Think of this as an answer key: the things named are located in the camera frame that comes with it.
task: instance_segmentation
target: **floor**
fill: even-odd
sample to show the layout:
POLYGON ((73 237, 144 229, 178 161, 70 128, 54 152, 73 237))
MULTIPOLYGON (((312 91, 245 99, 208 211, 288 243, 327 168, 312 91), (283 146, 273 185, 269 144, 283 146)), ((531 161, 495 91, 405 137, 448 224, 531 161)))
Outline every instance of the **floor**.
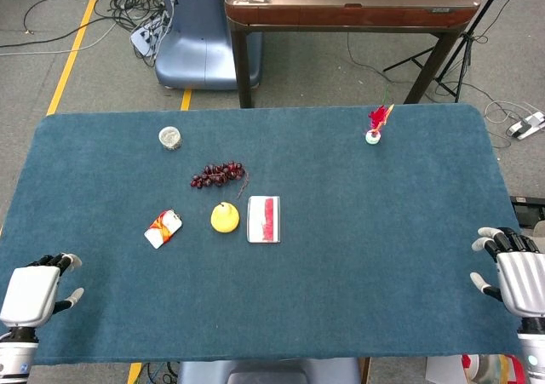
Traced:
MULTIPOLYGON (((36 1, 0 0, 0 45, 57 37, 79 25, 87 5, 86 0, 46 2, 31 13, 28 24, 34 35, 26 35, 22 18, 36 1)), ((495 4, 482 25, 493 21, 505 1, 495 4)), ((487 33, 488 43, 473 46, 473 63, 466 82, 483 89, 494 100, 528 102, 544 110, 542 8, 542 0, 512 0, 487 33)), ((94 42, 110 25, 109 21, 102 21, 90 26, 82 46, 94 42)), ((129 34, 116 27, 102 42, 77 55, 56 112, 180 109, 182 92, 159 85, 153 69, 135 58, 128 39, 129 34)), ((69 49, 72 42, 73 36, 15 50, 0 49, 0 53, 69 49)), ((379 69, 431 43, 432 37, 419 35, 350 35, 354 59, 379 69)), ((0 223, 9 208, 32 133, 48 110, 67 57, 67 54, 0 56, 0 223)), ((417 72, 416 66, 408 64, 388 76, 396 81, 410 81, 417 72)), ((255 91, 255 103, 258 107, 377 104, 382 101, 385 87, 386 82, 380 76, 350 61, 346 34, 269 33, 265 36, 264 75, 255 91)), ((392 101, 403 102, 409 88, 408 83, 391 85, 388 91, 392 101)), ((449 97, 436 95, 434 89, 428 91, 433 99, 450 101, 449 97)), ((490 102, 468 86, 464 86, 462 101, 481 111, 490 102)), ((235 92, 192 94, 191 109, 235 107, 238 107, 235 92)), ((502 120, 504 115, 495 112, 490 118, 502 120)), ((488 126, 491 133, 504 136, 508 122, 488 123, 488 126)), ((509 147, 507 141, 494 135, 491 140, 502 147, 496 149, 496 154, 510 193, 545 198, 543 132, 524 141, 512 140, 509 147)), ((37 367, 29 382, 119 383, 126 382, 128 369, 126 364, 37 367)), ((376 359, 370 382, 423 383, 424 369, 423 358, 376 359)))

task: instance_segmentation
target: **table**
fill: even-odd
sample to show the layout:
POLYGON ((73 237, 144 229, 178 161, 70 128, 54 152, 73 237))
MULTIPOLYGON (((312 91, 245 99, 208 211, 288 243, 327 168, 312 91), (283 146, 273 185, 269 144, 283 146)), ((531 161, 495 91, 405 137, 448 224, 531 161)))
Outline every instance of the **table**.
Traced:
POLYGON ((39 364, 517 353, 518 319, 469 279, 496 280, 470 246, 517 221, 479 112, 396 106, 376 146, 371 106, 69 114, 37 127, 0 237, 15 267, 74 252, 39 329, 39 364), (175 152, 159 130, 178 127, 175 152), (205 164, 241 161, 250 183, 191 188, 205 164), (280 244, 246 241, 250 195, 281 198, 280 244), (238 230, 209 216, 235 203, 238 230), (164 209, 184 225, 155 250, 164 209))
POLYGON ((258 31, 432 33, 438 38, 405 103, 418 103, 480 0, 225 0, 241 107, 252 107, 246 36, 258 31))

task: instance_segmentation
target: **grapes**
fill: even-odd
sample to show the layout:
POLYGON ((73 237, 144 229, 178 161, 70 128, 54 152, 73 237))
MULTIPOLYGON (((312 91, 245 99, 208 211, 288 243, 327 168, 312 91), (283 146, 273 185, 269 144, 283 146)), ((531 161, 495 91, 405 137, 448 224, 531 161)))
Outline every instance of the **grapes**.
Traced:
POLYGON ((192 177, 191 186, 201 189, 203 186, 223 186, 230 180, 240 180, 244 176, 244 166, 230 161, 219 165, 209 164, 203 173, 192 177))

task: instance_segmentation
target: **grape stem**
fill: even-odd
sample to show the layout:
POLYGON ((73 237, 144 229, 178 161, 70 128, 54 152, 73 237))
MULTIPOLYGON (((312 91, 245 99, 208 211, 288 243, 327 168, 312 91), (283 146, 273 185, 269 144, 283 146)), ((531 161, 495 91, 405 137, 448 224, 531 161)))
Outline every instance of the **grape stem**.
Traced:
POLYGON ((246 171, 246 175, 244 176, 244 184, 240 187, 240 191, 238 191, 237 199, 240 198, 240 196, 242 195, 242 191, 244 191, 244 188, 246 188, 249 182, 250 182, 250 173, 246 171))

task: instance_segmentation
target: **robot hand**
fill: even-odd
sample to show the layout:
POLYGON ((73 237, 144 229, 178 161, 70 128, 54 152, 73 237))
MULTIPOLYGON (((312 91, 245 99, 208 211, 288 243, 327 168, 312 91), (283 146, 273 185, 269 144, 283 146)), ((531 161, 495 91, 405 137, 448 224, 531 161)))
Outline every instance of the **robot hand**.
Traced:
POLYGON ((530 383, 545 383, 545 255, 534 241, 510 228, 480 228, 472 249, 485 249, 496 263, 500 288, 476 272, 470 277, 485 295, 522 318, 518 330, 530 383))
POLYGON ((79 288, 55 302, 64 271, 81 265, 74 254, 58 254, 14 270, 0 311, 0 320, 9 328, 0 336, 0 384, 26 383, 38 346, 36 328, 51 315, 74 307, 83 295, 79 288))

